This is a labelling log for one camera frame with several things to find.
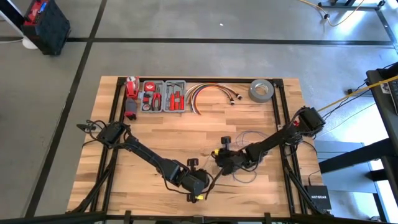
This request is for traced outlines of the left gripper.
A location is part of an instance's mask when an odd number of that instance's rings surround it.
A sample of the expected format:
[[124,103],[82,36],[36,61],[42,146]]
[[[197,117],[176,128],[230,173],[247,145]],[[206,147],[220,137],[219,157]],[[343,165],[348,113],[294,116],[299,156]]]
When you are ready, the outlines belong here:
[[180,185],[188,191],[187,201],[196,203],[203,200],[204,190],[210,185],[210,176],[205,169],[197,169],[197,158],[187,160],[187,166],[182,168]]

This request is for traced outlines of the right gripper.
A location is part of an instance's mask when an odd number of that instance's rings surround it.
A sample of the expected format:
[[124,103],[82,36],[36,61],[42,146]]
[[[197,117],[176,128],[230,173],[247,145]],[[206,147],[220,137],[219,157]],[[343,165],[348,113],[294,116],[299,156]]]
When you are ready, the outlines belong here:
[[230,136],[221,137],[222,147],[215,149],[211,156],[215,160],[216,165],[221,168],[222,175],[230,175],[238,169],[246,169],[249,160],[242,150],[232,151],[229,147],[231,144]]

